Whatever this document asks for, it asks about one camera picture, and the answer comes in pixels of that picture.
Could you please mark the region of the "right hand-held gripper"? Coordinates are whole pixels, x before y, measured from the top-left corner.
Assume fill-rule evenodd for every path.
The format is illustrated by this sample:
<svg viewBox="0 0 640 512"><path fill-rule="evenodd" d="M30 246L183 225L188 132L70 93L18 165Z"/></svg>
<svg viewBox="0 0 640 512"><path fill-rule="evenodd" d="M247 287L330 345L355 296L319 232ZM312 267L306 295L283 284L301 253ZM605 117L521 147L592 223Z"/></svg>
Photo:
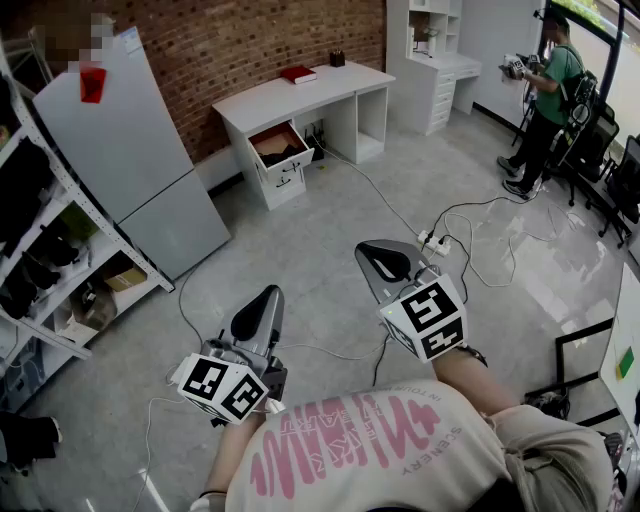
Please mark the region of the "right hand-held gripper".
<svg viewBox="0 0 640 512"><path fill-rule="evenodd" d="M415 245L369 240L358 243L354 255L379 304L377 316L413 356L427 363L465 343L467 319L458 292Z"/></svg>

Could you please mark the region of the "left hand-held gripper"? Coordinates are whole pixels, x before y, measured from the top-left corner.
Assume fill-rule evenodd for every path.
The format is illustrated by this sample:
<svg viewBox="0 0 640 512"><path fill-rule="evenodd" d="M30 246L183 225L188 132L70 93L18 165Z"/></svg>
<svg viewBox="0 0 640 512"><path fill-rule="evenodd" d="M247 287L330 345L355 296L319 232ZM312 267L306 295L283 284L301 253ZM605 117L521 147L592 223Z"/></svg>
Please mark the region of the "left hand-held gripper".
<svg viewBox="0 0 640 512"><path fill-rule="evenodd" d="M230 328L185 357L173 372L179 395L214 425L239 425L253 412L284 409L287 369L274 355L284 304L282 290L268 285L234 314Z"/></svg>

